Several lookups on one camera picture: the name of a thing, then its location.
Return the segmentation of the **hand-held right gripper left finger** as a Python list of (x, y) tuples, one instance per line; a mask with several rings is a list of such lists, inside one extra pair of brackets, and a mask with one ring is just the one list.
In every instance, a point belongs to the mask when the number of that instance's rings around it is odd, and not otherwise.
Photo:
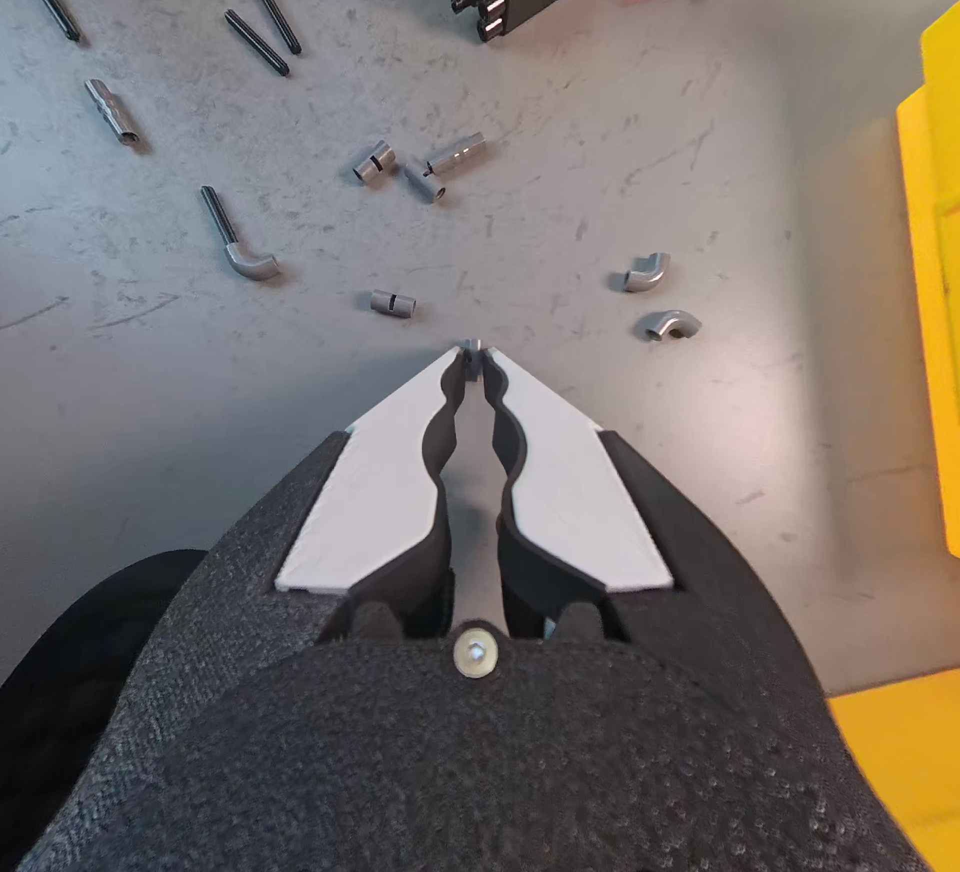
[(443, 353), (345, 431), (274, 578), (279, 592), (381, 603), (408, 638), (452, 624), (455, 577), (442, 472), (457, 446), (467, 352)]

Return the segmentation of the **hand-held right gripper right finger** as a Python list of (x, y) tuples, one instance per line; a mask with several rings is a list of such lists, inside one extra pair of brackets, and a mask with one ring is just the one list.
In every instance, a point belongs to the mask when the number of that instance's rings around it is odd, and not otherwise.
[(615, 596), (675, 581), (604, 429), (499, 350), (484, 352), (483, 375), (506, 475), (497, 562), (509, 635), (545, 638), (567, 606), (585, 602), (619, 636)]

